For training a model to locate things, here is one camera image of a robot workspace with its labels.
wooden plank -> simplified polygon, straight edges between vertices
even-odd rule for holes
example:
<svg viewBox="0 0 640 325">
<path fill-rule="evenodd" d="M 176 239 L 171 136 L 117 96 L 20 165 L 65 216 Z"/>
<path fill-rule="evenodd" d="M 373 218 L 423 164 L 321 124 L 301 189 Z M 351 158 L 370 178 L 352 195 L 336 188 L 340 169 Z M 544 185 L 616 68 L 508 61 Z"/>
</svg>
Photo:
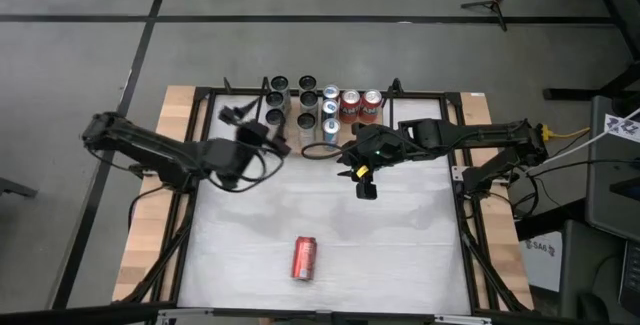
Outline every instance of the wooden plank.
<svg viewBox="0 0 640 325">
<path fill-rule="evenodd" d="M 184 140 L 194 91 L 193 86 L 167 88 L 155 130 L 157 133 L 175 140 Z M 140 193 L 158 186 L 160 181 L 157 177 L 145 178 L 142 181 Z M 160 255 L 170 202 L 171 192 L 160 190 L 143 197 L 136 204 L 113 291 L 113 300 L 129 295 Z"/>
<path fill-rule="evenodd" d="M 464 121 L 467 125 L 491 124 L 489 107 L 484 94 L 461 93 L 460 96 L 462 97 Z M 498 154 L 498 150 L 495 148 L 471 150 L 471 158 L 476 166 L 484 164 L 496 154 Z M 507 191 L 502 186 L 494 185 L 491 191 L 508 198 Z M 484 217 L 491 263 L 518 300 L 529 309 L 533 309 L 533 299 L 529 291 L 527 273 L 522 262 L 511 206 L 497 197 L 483 199 L 480 205 Z M 500 308 L 507 310 L 502 301 L 500 301 Z"/>
</svg>

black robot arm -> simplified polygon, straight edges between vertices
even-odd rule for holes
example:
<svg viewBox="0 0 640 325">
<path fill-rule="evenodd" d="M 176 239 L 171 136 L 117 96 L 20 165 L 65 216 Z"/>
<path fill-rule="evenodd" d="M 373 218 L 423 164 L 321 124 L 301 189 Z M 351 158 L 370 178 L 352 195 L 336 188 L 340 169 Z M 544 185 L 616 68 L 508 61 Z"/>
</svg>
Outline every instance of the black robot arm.
<svg viewBox="0 0 640 325">
<path fill-rule="evenodd" d="M 420 119 L 402 121 L 394 130 L 384 125 L 354 124 L 356 140 L 344 144 L 346 150 L 338 162 L 351 170 L 349 176 L 358 184 L 361 199 L 375 199 L 373 173 L 383 167 L 405 161 L 433 160 L 456 149 L 502 147 L 503 151 L 480 167 L 462 173 L 464 192 L 483 192 L 491 181 L 518 166 L 536 166 L 544 162 L 547 151 L 540 127 L 527 120 L 509 124 L 458 126 L 446 120 Z"/>
<path fill-rule="evenodd" d="M 82 140 L 91 152 L 123 153 L 138 162 L 130 167 L 132 172 L 141 176 L 144 171 L 155 171 L 172 190 L 188 192 L 195 181 L 208 178 L 211 173 L 216 174 L 223 189 L 233 190 L 251 159 L 264 149 L 263 145 L 281 158 L 290 151 L 282 136 L 268 139 L 268 128 L 255 119 L 240 122 L 255 103 L 233 110 L 225 107 L 220 112 L 223 122 L 237 126 L 235 140 L 180 142 L 138 127 L 113 112 L 94 115 Z"/>
</svg>

concrete floor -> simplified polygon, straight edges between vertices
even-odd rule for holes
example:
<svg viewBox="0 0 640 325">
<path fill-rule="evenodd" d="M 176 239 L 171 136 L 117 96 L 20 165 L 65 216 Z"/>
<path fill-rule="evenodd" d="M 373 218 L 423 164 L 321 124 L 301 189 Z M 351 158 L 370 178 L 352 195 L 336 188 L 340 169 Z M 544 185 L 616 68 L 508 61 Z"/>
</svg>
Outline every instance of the concrete floor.
<svg viewBox="0 0 640 325">
<path fill-rule="evenodd" d="M 147 15 L 152 1 L 0 0 L 0 14 Z M 459 8 L 469 1 L 478 0 L 164 0 L 160 13 L 484 15 Z M 620 1 L 638 13 L 637 3 Z M 505 0 L 503 11 L 607 15 L 601 0 Z M 0 23 L 0 176 L 40 190 L 34 200 L 0 197 L 0 312 L 47 306 L 97 165 L 78 135 L 93 113 L 116 108 L 142 28 Z M 563 133 L 587 126 L 589 104 L 546 102 L 541 89 L 597 88 L 629 62 L 609 26 L 510 25 L 504 33 L 496 25 L 462 24 L 158 24 L 128 117 L 155 127 L 167 85 L 220 86 L 227 76 L 234 86 L 255 87 L 262 76 L 309 73 L 359 89 L 383 89 L 399 77 L 407 90 L 485 92 L 494 122 L 527 117 Z M 582 168 L 544 177 L 561 203 L 583 196 L 585 178 Z M 71 306 L 110 301 L 139 184 L 111 171 Z M 518 184 L 511 196 L 528 192 Z M 543 197 L 540 211 L 552 206 Z"/>
</svg>

white table surface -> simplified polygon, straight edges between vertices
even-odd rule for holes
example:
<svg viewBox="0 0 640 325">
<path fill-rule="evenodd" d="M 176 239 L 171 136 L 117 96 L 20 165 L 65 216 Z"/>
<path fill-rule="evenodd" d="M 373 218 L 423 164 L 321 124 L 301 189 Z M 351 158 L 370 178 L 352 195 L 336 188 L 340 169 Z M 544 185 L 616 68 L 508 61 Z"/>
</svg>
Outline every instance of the white table surface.
<svg viewBox="0 0 640 325">
<path fill-rule="evenodd" d="M 217 96 L 214 114 L 251 100 Z M 416 118 L 440 118 L 439 103 L 395 100 L 396 122 Z M 233 134 L 215 116 L 210 137 Z M 448 166 L 439 158 L 383 169 L 375 201 L 356 198 L 355 183 L 335 176 L 346 169 L 335 160 L 294 155 L 246 193 L 203 182 L 178 305 L 469 314 Z M 259 175 L 258 161 L 250 168 L 247 176 Z M 310 282 L 290 278 L 298 236 L 318 242 Z"/>
</svg>

silver can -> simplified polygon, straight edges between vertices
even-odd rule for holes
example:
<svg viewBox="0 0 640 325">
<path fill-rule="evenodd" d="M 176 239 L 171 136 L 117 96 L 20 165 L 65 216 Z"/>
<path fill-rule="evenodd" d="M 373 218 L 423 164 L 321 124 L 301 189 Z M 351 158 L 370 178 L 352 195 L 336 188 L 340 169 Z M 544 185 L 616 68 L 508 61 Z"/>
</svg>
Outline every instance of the silver can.
<svg viewBox="0 0 640 325">
<path fill-rule="evenodd" d="M 338 138 L 340 134 L 340 121 L 338 119 L 327 119 L 322 123 L 322 139 L 324 142 L 338 145 Z M 338 150 L 332 146 L 324 147 L 327 151 Z"/>
<path fill-rule="evenodd" d="M 335 119 L 338 117 L 338 102 L 335 100 L 327 99 L 322 102 L 322 114 L 321 119 L 324 124 L 327 119 Z"/>
<path fill-rule="evenodd" d="M 316 91 L 317 84 L 316 78 L 311 75 L 305 75 L 298 80 L 298 85 L 300 85 L 302 91 Z"/>
<path fill-rule="evenodd" d="M 324 90 L 322 90 L 322 99 L 327 100 L 335 100 L 338 101 L 340 99 L 340 88 L 337 85 L 327 85 Z"/>
<path fill-rule="evenodd" d="M 318 114 L 318 96 L 313 91 L 305 91 L 300 94 L 300 113 Z"/>
<path fill-rule="evenodd" d="M 284 96 L 282 93 L 272 91 L 265 97 L 268 109 L 278 109 L 284 114 Z"/>
<path fill-rule="evenodd" d="M 269 132 L 275 134 L 280 124 L 284 123 L 284 113 L 280 109 L 271 109 L 264 115 Z"/>
<path fill-rule="evenodd" d="M 316 142 L 316 117 L 313 114 L 300 114 L 296 123 L 301 148 Z"/>
<path fill-rule="evenodd" d="M 277 91 L 284 97 L 284 114 L 291 110 L 291 92 L 289 91 L 289 80 L 284 76 L 276 76 L 271 79 L 271 90 Z"/>
</svg>

